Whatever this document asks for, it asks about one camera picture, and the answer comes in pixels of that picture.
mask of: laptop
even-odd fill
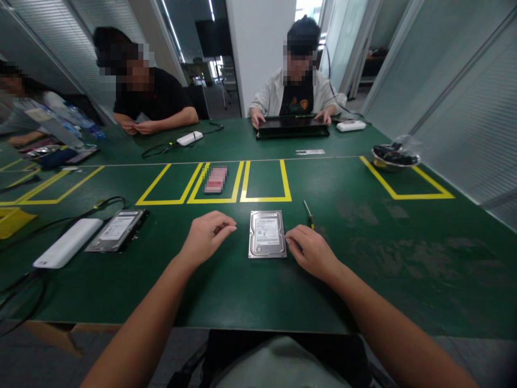
[[[329,135],[327,125],[322,121],[314,120],[314,116],[277,116],[266,117],[266,122],[259,123],[256,139]]]

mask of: screwdriver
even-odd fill
[[[312,229],[314,229],[314,216],[311,214],[311,211],[309,210],[309,207],[307,206],[307,202],[305,202],[305,199],[303,200],[303,203],[305,204],[305,208],[307,209],[307,213],[309,214],[309,225]]]

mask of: white power bank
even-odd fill
[[[37,268],[63,268],[79,249],[102,225],[97,218],[83,218],[77,221],[65,234],[36,260]]]
[[[343,122],[339,123],[338,130],[341,132],[348,132],[351,130],[359,130],[359,129],[365,129],[366,124],[364,124],[362,121],[355,120],[353,122]]]
[[[193,143],[201,138],[203,138],[203,134],[199,131],[194,131],[193,133],[189,133],[188,135],[180,137],[176,141],[178,142],[178,144],[181,144],[182,146],[187,146],[190,143]]]

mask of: person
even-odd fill
[[[0,61],[0,87],[18,99],[30,98],[54,110],[64,107],[64,100],[46,85],[28,77],[14,64]],[[0,135],[17,134],[8,139],[8,143],[21,148],[49,135],[48,130],[30,118],[23,110],[13,104],[9,118],[0,124]]]
[[[192,101],[168,72],[150,67],[138,44],[113,27],[97,27],[93,35],[99,67],[117,76],[114,119],[128,135],[151,135],[199,121]],[[144,113],[150,120],[135,123]]]
[[[234,219],[218,211],[192,222],[180,252],[95,362],[81,385],[83,388],[148,385],[189,278],[235,232],[236,226]],[[298,225],[285,236],[296,262],[346,303],[365,340],[398,384],[477,386],[436,342],[339,261],[320,234]],[[223,345],[214,350],[217,356],[221,357],[232,342]],[[288,337],[274,338],[247,353],[211,386],[295,385],[348,386]]]
[[[307,16],[292,25],[285,46],[287,68],[279,69],[271,76],[249,108],[255,129],[261,121],[266,121],[265,115],[311,113],[316,113],[315,119],[323,120],[329,126],[332,116],[343,111],[346,97],[333,93],[328,78],[315,70],[320,33],[314,19]]]

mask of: yellow tray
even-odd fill
[[[0,207],[0,240],[11,237],[36,217],[19,207]]]

